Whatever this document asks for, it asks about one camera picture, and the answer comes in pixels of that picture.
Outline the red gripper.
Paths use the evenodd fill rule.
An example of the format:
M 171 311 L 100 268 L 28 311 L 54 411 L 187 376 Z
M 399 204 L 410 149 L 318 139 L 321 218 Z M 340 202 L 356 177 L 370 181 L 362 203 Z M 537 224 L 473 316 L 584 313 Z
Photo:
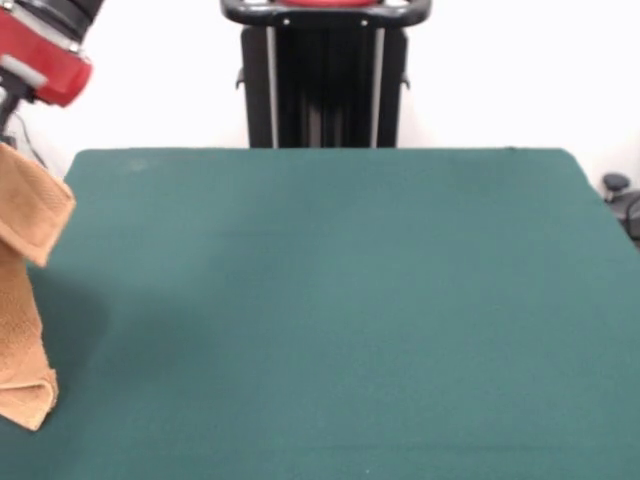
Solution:
M 23 7 L 1 9 L 1 142 L 21 101 L 66 107 L 85 89 L 92 65 L 79 44 Z

